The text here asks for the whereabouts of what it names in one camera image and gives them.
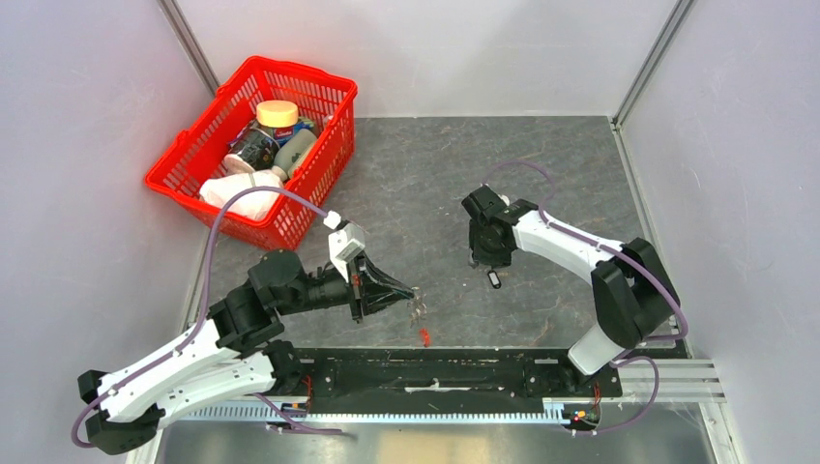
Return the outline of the key with black tag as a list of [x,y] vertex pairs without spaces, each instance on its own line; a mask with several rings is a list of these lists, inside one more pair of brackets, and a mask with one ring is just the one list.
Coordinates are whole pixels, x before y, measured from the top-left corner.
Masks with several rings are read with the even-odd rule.
[[495,270],[489,270],[486,275],[493,289],[500,289],[502,287],[501,279]]

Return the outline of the metal keyring holder red handle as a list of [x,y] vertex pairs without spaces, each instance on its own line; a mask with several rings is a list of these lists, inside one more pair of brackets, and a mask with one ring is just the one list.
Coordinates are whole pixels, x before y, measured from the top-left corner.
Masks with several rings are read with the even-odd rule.
[[426,304],[424,302],[424,294],[420,287],[412,287],[412,296],[407,302],[408,310],[410,311],[410,327],[416,328],[419,338],[424,348],[429,348],[431,345],[431,338],[428,329],[425,326],[426,318]]

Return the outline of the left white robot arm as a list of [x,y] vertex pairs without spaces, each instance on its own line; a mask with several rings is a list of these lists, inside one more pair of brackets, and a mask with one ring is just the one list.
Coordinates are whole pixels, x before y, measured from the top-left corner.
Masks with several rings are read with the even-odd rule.
[[280,248],[266,253],[248,276],[154,353],[115,372],[81,374],[77,384],[86,407],[73,425],[74,443],[126,453],[198,406],[294,393],[307,380],[293,344],[280,339],[283,316],[346,305],[360,322],[416,296],[363,251],[340,268],[328,263],[307,272],[296,252]]

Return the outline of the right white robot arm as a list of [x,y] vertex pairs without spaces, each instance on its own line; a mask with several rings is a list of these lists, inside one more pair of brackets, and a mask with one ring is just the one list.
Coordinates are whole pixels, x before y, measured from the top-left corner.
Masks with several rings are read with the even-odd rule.
[[558,369],[560,387],[581,395],[597,372],[651,338],[681,302],[654,246],[636,238],[608,240],[552,217],[528,200],[509,202],[488,186],[461,202],[469,217],[474,265],[506,268],[513,253],[528,252],[582,278],[592,288],[596,321],[569,349]]

